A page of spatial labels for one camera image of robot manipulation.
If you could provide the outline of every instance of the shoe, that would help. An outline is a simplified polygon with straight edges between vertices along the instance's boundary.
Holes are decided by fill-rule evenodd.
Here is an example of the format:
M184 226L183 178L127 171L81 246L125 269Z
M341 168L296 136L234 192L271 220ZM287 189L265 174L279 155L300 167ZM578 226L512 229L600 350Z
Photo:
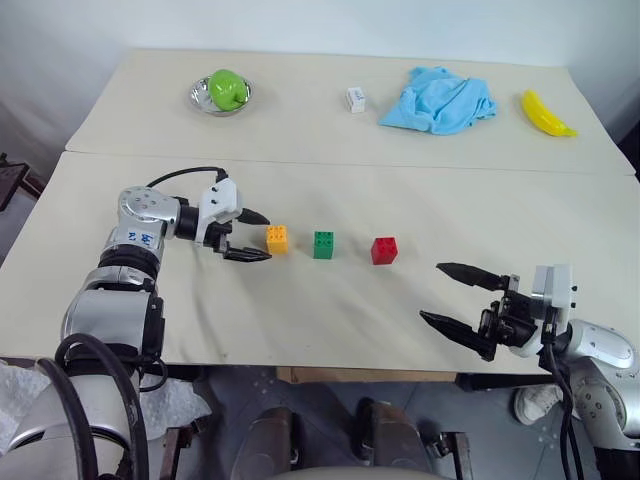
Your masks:
M519 388L513 398L513 413L523 425L533 425L560 401L562 390L557 385Z

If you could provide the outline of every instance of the blue cloth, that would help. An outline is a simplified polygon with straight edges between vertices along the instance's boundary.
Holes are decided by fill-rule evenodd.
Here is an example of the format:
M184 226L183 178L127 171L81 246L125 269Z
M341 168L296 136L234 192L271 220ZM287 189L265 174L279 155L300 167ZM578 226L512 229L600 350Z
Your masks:
M496 114L496 103L484 80L463 79L444 67L417 67L410 75L400 100L380 125L450 135L470 127L478 118Z

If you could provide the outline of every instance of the toy apple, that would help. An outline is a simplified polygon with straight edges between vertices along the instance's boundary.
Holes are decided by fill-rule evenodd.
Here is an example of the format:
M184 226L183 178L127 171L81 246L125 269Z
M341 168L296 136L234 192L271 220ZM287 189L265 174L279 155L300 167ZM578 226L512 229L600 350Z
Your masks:
M244 79L231 70L218 70L209 77L209 95L220 110L236 110L247 101Z

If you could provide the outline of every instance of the silver bowl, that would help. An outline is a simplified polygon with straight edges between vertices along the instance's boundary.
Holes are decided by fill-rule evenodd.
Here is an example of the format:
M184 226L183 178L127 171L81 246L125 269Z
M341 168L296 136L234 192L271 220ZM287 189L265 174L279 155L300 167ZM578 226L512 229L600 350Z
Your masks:
M221 110L214 103L211 95L209 95L209 77L203 77L193 84L191 91L189 92L189 99L201 112L215 115L217 117L228 117L229 115L233 115L234 113L238 113L242 110L247 103L249 103L249 99L251 98L251 85L246 79L243 78L242 80L247 86L247 100L235 110Z

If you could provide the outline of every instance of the toy banana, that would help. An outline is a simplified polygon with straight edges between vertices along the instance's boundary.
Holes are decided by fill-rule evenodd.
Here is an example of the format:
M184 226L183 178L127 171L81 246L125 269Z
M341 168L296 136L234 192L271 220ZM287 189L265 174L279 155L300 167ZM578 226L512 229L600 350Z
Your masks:
M562 120L551 113L533 90L527 90L522 95L522 108L529 120L549 135L575 137L578 134L578 132L567 127Z

